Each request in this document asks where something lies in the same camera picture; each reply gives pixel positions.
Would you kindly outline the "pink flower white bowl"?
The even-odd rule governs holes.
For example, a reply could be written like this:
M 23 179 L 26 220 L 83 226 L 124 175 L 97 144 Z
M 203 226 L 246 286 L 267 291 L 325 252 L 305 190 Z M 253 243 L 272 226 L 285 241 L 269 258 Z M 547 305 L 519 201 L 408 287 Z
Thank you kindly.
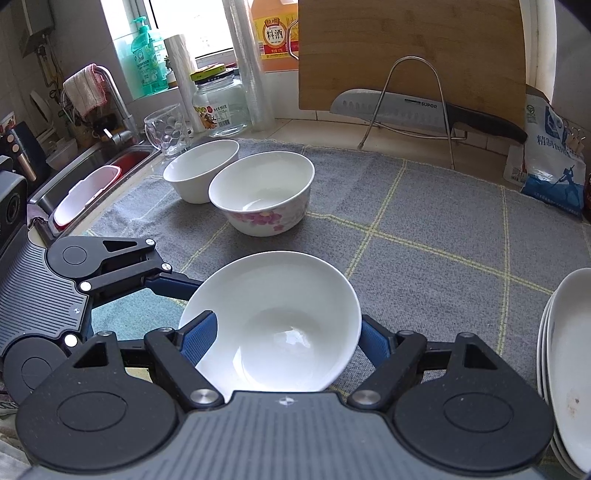
M 211 181 L 209 199 L 238 232 L 271 237 L 297 226 L 308 210 L 315 166 L 304 155 L 270 151 L 225 167 Z

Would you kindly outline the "large round fruit plate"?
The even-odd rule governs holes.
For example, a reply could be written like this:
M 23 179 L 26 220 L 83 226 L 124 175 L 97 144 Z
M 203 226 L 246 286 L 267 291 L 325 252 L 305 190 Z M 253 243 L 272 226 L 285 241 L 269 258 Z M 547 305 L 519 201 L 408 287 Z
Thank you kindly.
M 566 453 L 590 472 L 590 270 L 565 277 L 549 309 L 549 393 Z

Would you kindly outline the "steel kitchen knife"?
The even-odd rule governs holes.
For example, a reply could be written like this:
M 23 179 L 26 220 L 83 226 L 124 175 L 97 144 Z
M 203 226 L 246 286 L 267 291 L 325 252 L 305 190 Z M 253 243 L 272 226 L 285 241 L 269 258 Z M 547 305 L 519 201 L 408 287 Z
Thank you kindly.
M 335 115 L 358 118 L 370 122 L 380 91 L 370 89 L 351 89 L 342 92 L 332 102 L 329 111 Z M 432 135 L 445 135 L 441 114 L 432 109 L 398 106 L 404 96 L 391 93 L 384 100 L 378 121 L 402 130 L 420 130 Z M 447 103 L 451 128 L 467 126 L 488 136 L 496 136 L 524 144 L 528 134 L 523 128 L 498 116 L 475 111 L 465 107 Z

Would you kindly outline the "red white sink basin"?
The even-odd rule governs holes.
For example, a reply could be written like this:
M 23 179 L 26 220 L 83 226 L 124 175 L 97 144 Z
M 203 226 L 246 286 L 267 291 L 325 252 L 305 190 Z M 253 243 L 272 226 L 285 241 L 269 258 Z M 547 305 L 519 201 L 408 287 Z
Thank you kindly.
M 121 176 L 121 168 L 103 165 L 74 185 L 53 212 L 53 222 L 65 229 Z

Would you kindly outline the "grey teal towel mat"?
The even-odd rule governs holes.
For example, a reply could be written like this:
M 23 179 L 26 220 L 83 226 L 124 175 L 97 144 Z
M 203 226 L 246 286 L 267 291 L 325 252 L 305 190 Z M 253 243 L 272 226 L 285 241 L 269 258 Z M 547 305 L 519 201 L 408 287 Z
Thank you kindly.
M 293 145 L 315 165 L 304 220 L 240 234 L 211 205 L 183 202 L 155 169 L 85 228 L 150 237 L 174 270 L 205 279 L 231 261 L 297 250 L 331 263 L 363 313 L 435 341 L 479 335 L 527 381 L 548 297 L 590 263 L 590 228 L 505 187 L 379 153 Z

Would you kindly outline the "glass mug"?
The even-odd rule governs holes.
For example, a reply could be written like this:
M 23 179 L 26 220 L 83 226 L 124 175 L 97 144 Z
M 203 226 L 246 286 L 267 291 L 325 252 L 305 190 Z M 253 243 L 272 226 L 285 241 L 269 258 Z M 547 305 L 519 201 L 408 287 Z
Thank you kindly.
M 180 104 L 149 114 L 143 123 L 147 140 L 165 157 L 174 158 L 188 149 L 190 129 Z

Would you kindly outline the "steel faucet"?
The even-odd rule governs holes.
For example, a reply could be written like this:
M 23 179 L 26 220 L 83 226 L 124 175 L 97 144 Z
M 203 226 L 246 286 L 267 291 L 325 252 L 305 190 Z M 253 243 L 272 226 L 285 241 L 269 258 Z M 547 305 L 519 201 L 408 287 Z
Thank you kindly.
M 131 135 L 131 142 L 138 144 L 140 142 L 140 133 L 136 121 L 128 110 L 122 95 L 113 79 L 111 72 L 104 66 L 96 65 L 95 72 L 105 81 L 108 91 L 108 97 L 114 106 L 124 130 Z

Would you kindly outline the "large glass jar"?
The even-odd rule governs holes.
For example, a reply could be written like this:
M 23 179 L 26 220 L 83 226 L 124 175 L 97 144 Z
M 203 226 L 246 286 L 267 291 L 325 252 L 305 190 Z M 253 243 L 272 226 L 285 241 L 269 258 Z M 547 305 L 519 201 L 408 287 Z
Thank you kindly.
M 236 67 L 212 64 L 190 74 L 195 90 L 192 106 L 207 134 L 236 136 L 252 125 L 245 88 Z

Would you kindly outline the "green dish soap bottle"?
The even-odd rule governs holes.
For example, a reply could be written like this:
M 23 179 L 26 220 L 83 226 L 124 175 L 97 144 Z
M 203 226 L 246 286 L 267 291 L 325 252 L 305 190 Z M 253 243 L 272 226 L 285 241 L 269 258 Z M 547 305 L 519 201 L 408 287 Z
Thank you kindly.
M 147 25 L 145 16 L 132 20 L 137 27 L 137 35 L 131 43 L 142 93 L 152 95 L 168 89 L 166 50 L 161 37 Z

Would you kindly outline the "pink dish cloth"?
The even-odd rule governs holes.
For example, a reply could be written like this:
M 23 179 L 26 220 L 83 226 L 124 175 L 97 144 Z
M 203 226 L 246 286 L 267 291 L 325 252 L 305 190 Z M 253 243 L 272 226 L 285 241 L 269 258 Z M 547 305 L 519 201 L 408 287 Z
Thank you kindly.
M 70 76 L 63 90 L 82 118 L 107 103 L 105 80 L 94 63 Z

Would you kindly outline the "plastic wrap roll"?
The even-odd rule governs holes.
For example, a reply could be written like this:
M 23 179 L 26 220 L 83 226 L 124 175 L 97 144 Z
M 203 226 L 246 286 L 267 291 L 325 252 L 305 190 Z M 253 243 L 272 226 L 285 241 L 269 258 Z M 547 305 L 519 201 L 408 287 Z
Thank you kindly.
M 166 38 L 164 45 L 192 130 L 195 134 L 202 133 L 204 126 L 202 126 L 199 115 L 192 104 L 195 85 L 190 78 L 190 75 L 197 70 L 197 65 L 189 55 L 183 35 L 173 35 Z

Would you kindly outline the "blue white salt bag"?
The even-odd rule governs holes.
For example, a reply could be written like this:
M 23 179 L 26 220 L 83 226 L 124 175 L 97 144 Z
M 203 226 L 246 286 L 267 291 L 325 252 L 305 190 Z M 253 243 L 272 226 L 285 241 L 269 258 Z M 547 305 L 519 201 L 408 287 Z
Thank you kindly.
M 524 144 L 509 147 L 504 179 L 527 196 L 581 217 L 586 165 L 572 146 L 575 130 L 535 93 L 526 97 L 525 132 Z

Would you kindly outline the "tall clear plastic roll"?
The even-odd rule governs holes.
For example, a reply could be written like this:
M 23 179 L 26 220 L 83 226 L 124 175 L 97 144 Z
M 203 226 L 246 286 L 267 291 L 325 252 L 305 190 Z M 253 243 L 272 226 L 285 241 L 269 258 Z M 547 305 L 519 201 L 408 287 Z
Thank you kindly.
M 264 75 L 259 59 L 259 44 L 252 28 L 249 2 L 243 0 L 222 0 L 222 6 L 231 36 L 238 70 L 245 88 L 252 129 L 270 130 L 274 123 L 273 107 L 264 91 Z

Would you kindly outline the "orange cooking wine jug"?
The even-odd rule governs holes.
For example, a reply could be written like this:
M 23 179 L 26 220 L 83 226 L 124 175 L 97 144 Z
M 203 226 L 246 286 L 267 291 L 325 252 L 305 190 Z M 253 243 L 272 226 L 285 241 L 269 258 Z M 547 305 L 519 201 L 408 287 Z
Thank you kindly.
M 297 1 L 253 0 L 250 6 L 252 25 L 259 44 L 259 58 L 264 72 L 297 70 L 298 54 Z

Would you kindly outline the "bamboo cutting board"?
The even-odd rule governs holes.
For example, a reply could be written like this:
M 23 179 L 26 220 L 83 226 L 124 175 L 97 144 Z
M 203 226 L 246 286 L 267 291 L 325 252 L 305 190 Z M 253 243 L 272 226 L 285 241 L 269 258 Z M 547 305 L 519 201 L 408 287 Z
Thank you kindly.
M 298 106 L 328 111 L 353 88 L 390 91 L 525 123 L 516 1 L 301 1 Z

